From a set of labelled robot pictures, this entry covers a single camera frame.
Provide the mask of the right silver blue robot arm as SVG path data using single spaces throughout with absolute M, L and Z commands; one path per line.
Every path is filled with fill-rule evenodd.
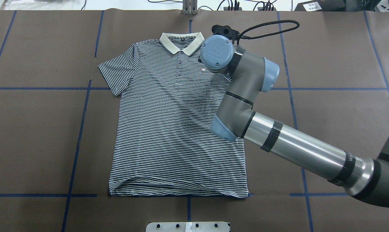
M 272 88 L 280 68 L 222 35 L 203 42 L 199 60 L 231 79 L 211 122 L 214 135 L 230 142 L 246 139 L 344 188 L 359 201 L 389 208 L 389 137 L 376 159 L 364 159 L 254 111 L 258 93 Z

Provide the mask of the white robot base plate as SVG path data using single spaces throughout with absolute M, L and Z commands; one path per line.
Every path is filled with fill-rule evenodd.
M 152 222 L 146 226 L 146 232 L 231 232 L 229 222 Z

